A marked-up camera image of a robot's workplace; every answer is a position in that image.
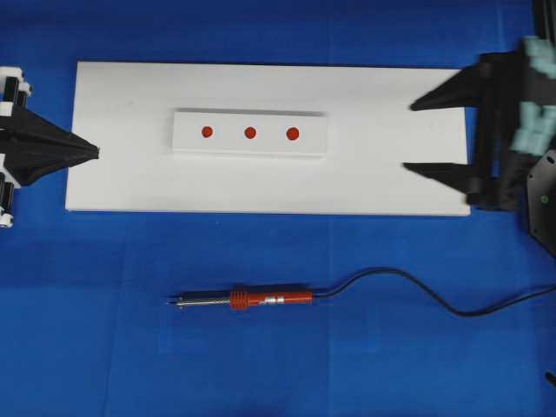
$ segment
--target blue background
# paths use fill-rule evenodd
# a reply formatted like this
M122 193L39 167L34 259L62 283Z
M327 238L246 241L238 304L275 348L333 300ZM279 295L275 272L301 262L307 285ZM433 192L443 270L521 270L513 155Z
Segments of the blue background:
M532 34L530 9L518 0L4 0L0 63L24 68L30 109L69 129L78 60L461 68ZM184 289L325 287L384 265L460 308L482 307L554 281L554 259L518 215L68 213L66 177L18 192L17 225L0 233L1 415L553 414L543 374L556 370L555 297L459 319L386 276L317 307L162 305Z

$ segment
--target white base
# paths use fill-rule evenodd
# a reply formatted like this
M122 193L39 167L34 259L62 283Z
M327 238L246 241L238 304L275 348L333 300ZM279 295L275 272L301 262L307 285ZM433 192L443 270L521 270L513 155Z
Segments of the white base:
M467 163L463 109L407 106L455 71L79 63L73 131L100 159L69 170L66 208L468 215L463 196L402 168ZM176 155L179 109L316 112L324 158Z

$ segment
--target blue cloth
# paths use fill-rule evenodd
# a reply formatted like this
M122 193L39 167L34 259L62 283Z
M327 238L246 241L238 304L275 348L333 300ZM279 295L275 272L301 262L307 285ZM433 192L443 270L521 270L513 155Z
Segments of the blue cloth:
M69 129L78 60L461 68L532 34L530 8L4 0L0 63L24 68L30 109ZM326 287L395 266L460 308L482 307L554 281L553 258L518 215L68 213L66 178L18 192L17 225L0 233L1 415L523 417L556 407L543 377L556 370L554 297L459 319L385 276L313 307L162 305L184 289Z

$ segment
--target red circle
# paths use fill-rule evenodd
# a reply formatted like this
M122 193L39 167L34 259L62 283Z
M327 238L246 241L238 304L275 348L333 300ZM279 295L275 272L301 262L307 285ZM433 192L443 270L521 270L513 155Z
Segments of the red circle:
M211 137L212 136L212 128L210 126L205 126L201 130L202 137Z
M253 139L255 136L257 136L256 129L251 126L246 128L244 133L245 133L245 137L247 137L248 139Z
M297 128L289 128L286 132L286 136L290 141L295 141L299 138L299 129Z

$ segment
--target red soldering iron handle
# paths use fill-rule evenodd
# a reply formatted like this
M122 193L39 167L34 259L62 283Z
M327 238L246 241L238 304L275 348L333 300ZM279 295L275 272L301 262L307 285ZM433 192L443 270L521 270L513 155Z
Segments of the red soldering iron handle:
M253 306L271 306L275 304L310 304L313 293L310 291L293 293L248 293L247 291L232 291L229 305L234 310L245 310Z

